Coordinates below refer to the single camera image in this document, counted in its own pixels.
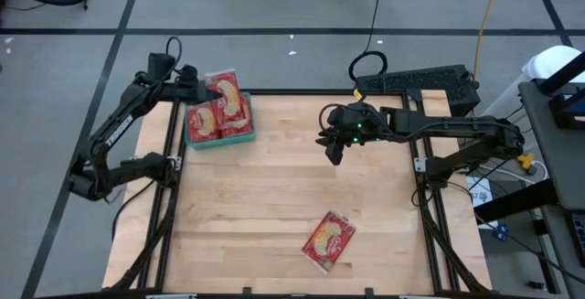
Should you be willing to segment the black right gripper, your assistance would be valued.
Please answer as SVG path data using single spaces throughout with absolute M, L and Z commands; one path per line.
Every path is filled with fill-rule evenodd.
M 345 146 L 376 141 L 381 137 L 382 122 L 371 112 L 365 112 L 365 120 L 357 127 L 331 126 L 318 133 L 315 142 L 325 147 L 325 155 L 334 166 L 343 160 Z

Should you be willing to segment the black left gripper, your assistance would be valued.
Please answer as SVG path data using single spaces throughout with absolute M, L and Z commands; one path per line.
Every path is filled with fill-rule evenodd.
M 186 104 L 208 103 L 223 96 L 221 92 L 213 91 L 204 83 L 199 83 L 197 68 L 189 64 L 185 64 L 177 71 L 175 84 L 178 88 L 178 99 Z

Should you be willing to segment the red popcorn bag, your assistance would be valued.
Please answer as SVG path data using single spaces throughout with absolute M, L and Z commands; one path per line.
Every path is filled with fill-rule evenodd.
M 250 102 L 245 93 L 240 94 L 243 117 L 237 121 L 230 121 L 221 126 L 221 137 L 230 138 L 253 132 Z
M 219 138 L 217 119 L 212 104 L 204 102 L 186 110 L 187 138 L 190 143 L 201 143 Z
M 236 71 L 224 69 L 219 72 L 207 73 L 205 81 L 210 90 L 221 94 L 220 98 L 211 102 L 218 124 L 223 126 L 226 123 L 243 120 L 244 111 L 242 110 Z
M 323 274 L 331 272 L 356 227 L 342 214 L 328 211 L 303 245 L 300 253 Z

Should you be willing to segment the teal plastic basket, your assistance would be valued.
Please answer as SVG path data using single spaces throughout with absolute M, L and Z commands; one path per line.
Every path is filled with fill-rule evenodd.
M 231 137 L 214 139 L 214 140 L 210 140 L 210 141 L 194 142 L 190 139 L 189 131 L 187 129 L 187 127 L 189 126 L 189 120 L 187 119 L 187 116 L 185 116 L 184 126 L 186 127 L 186 129 L 183 132 L 183 139 L 184 139 L 185 144 L 187 146 L 190 146 L 191 148 L 193 148 L 195 150 L 204 150 L 204 149 L 209 149 L 209 148 L 215 148 L 215 147 L 221 147 L 221 146 L 227 146 L 227 145 L 240 144 L 240 143 L 254 141 L 256 138 L 256 132 L 255 132 L 255 124 L 254 124 L 254 120 L 253 120 L 252 96 L 248 91 L 242 91 L 240 94 L 245 97 L 245 100 L 247 101 L 248 110 L 249 110 L 250 130 L 248 132 L 239 133 L 239 134 L 231 136 Z

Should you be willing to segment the white paper sheet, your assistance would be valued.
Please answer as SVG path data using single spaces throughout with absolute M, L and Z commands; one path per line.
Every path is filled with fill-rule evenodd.
M 494 197 L 487 179 L 480 180 L 478 176 L 467 176 L 466 181 L 473 196 L 473 206 L 475 208 L 493 200 Z

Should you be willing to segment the yellow plug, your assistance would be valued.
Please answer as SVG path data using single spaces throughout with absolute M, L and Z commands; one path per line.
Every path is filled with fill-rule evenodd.
M 534 176 L 537 173 L 537 169 L 535 167 L 535 156 L 533 153 L 520 155 L 516 158 L 516 161 L 518 163 L 518 166 L 523 170 L 525 174 Z

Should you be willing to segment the grey side table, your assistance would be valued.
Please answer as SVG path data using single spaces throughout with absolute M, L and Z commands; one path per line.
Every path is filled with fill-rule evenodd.
M 556 204 L 541 208 L 548 235 L 561 267 L 584 281 L 564 278 L 569 297 L 585 299 L 585 267 L 569 231 L 569 214 L 585 214 L 585 130 L 558 128 L 549 108 L 550 98 L 536 83 L 523 82 L 518 89 L 558 197 Z

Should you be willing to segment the white bin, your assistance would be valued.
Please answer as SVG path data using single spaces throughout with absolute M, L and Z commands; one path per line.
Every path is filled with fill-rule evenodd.
M 482 112 L 482 116 L 506 118 L 527 132 L 530 125 L 520 101 L 518 85 L 532 79 L 549 78 L 579 54 L 580 51 L 572 47 L 554 46 L 535 55 L 521 68 L 519 76 Z

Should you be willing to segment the black monitor stand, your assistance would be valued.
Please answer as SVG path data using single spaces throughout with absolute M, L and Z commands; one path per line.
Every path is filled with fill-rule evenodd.
M 536 79 L 538 90 L 550 97 L 548 107 L 558 128 L 585 131 L 585 88 L 574 87 L 571 93 L 560 91 L 585 71 L 585 51 L 548 79 Z

